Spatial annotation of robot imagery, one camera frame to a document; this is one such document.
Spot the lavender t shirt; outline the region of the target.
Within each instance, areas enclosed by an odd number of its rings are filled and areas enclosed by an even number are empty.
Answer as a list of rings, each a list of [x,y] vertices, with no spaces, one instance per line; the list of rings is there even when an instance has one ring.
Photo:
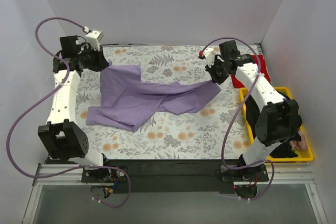
[[[211,81],[189,85],[143,82],[139,66],[110,64],[100,75],[100,105],[88,108],[86,124],[135,132],[155,112],[197,113],[220,91]]]

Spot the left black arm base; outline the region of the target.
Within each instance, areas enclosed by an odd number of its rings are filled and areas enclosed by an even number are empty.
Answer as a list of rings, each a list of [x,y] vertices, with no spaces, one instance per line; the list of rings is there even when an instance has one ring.
[[[82,172],[82,183],[112,183],[128,181],[128,168],[126,166],[116,166],[112,168],[92,167],[84,168]]]

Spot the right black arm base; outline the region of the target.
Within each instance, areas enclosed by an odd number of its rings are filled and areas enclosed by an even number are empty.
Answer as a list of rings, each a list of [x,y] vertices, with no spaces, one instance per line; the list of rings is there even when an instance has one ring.
[[[264,164],[244,169],[228,169],[224,165],[220,167],[219,179],[222,182],[267,182],[268,173]]]

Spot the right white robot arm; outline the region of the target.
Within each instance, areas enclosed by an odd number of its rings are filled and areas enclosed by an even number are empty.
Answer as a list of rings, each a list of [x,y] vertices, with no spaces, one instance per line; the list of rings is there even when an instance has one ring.
[[[224,165],[227,169],[237,170],[238,176],[248,181],[257,174],[256,167],[263,165],[275,148],[292,140],[302,125],[302,119],[297,101],[284,97],[265,78],[254,49],[251,54],[243,55],[237,48],[237,38],[220,40],[219,53],[210,45],[199,52],[198,57],[206,61],[205,70],[215,84],[222,84],[234,75],[248,91],[244,100],[252,97],[260,113],[252,145],[241,155],[237,166]]]

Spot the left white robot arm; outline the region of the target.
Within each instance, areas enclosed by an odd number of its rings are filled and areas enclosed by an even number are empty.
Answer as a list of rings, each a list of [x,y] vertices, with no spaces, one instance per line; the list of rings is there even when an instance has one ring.
[[[112,170],[103,163],[104,157],[89,147],[86,133],[76,123],[77,89],[83,70],[100,72],[109,66],[100,39],[103,33],[92,30],[79,42],[78,36],[60,38],[61,50],[53,60],[55,86],[51,111],[45,125],[39,126],[38,136],[52,159],[75,162],[93,168],[100,182],[111,178]]]

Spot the folded red t shirt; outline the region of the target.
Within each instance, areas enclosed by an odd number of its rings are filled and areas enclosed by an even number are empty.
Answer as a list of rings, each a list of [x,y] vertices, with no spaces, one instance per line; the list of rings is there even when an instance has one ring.
[[[268,80],[268,82],[271,83],[271,78],[270,78],[268,70],[267,70],[267,66],[266,66],[264,56],[263,55],[258,55],[258,58],[259,58],[260,63],[261,63],[261,73],[264,74],[264,76]],[[239,80],[236,79],[236,77],[234,75],[231,75],[230,77],[231,77],[234,88],[244,88],[245,87]]]

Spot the floral patterned table mat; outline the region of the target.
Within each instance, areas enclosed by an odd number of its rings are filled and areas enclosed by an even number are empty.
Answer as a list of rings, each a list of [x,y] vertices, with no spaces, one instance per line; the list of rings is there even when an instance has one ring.
[[[198,59],[200,46],[105,47],[104,56],[114,65],[136,65],[141,79],[153,83],[193,84],[207,81],[205,63]],[[100,75],[85,70],[77,90],[76,121],[91,148],[108,158],[218,159],[238,158],[249,147],[247,128],[239,106],[239,91],[231,79],[220,93],[197,113],[157,112],[137,131],[87,125],[87,110],[100,104]]]

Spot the black clothes pile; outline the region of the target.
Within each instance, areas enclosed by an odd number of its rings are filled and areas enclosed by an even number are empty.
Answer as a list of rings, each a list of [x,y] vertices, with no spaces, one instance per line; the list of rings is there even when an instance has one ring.
[[[285,100],[280,103],[269,102],[259,109],[255,99],[249,96],[246,100],[246,116],[253,137],[258,139],[265,147],[279,143],[270,156],[274,158],[297,157],[293,153],[290,141],[302,125],[299,115],[299,106],[296,100],[284,96]]]

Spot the pink garment in tray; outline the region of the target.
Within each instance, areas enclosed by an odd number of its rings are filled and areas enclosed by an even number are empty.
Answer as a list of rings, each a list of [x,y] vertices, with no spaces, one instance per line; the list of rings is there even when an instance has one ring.
[[[301,129],[297,131],[289,143],[292,150],[306,151],[308,149],[306,135]]]

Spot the yellow plastic tray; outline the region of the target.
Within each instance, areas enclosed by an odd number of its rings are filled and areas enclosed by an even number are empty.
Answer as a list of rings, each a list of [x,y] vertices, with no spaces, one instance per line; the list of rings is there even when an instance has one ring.
[[[275,87],[275,89],[281,93],[283,96],[288,96],[290,99],[293,99],[292,94],[290,90],[287,87]],[[241,109],[242,114],[244,116],[245,124],[246,124],[246,129],[247,129],[247,146],[250,147],[252,143],[254,142],[254,137],[252,133],[252,129],[247,122],[247,116],[246,116],[246,105],[243,105],[243,108]],[[300,151],[299,155],[297,157],[292,157],[292,158],[274,158],[272,156],[268,156],[267,158],[271,160],[272,162],[275,163],[301,163],[301,162],[310,162],[314,159],[313,151],[311,149],[309,139],[306,135],[306,140],[308,143],[308,149],[306,151]]]

